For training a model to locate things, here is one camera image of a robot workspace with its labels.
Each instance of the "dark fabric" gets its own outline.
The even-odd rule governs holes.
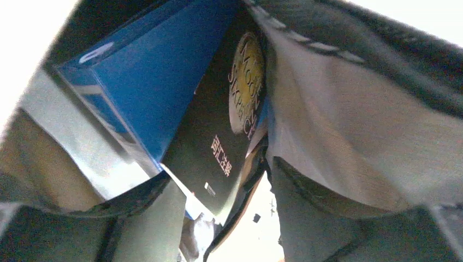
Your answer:
[[[185,202],[185,195],[171,180],[150,207],[127,219],[113,261],[175,261]]]
[[[440,228],[443,222],[428,207],[415,207],[393,216],[365,221],[368,239],[338,262],[451,262],[461,261],[454,251],[461,245],[448,242],[451,227]]]
[[[355,221],[322,212],[306,201],[274,159],[272,188],[278,204],[286,262],[319,262],[360,237]]]
[[[22,202],[27,205],[48,207],[36,190],[28,188],[16,177],[0,171],[0,201]]]
[[[446,48],[443,41],[419,41],[413,35],[430,37],[418,31],[404,30],[398,23],[384,22],[376,25],[377,17],[363,12],[363,19],[352,15],[337,5],[326,4],[329,1],[256,1],[270,16],[275,17],[287,27],[314,41],[337,47],[328,52],[342,57],[349,51],[363,59],[363,65],[395,81],[402,89],[420,99],[433,109],[459,118],[463,117],[463,94],[461,93],[460,66],[457,61],[463,58],[463,52]],[[408,39],[426,46],[420,49],[404,50],[397,35],[409,35]],[[458,66],[449,68],[446,56],[453,55],[453,63]]]
[[[167,1],[80,1],[63,28],[61,37],[54,42],[49,57],[55,63],[66,62],[132,21],[134,16],[141,17],[165,2]]]

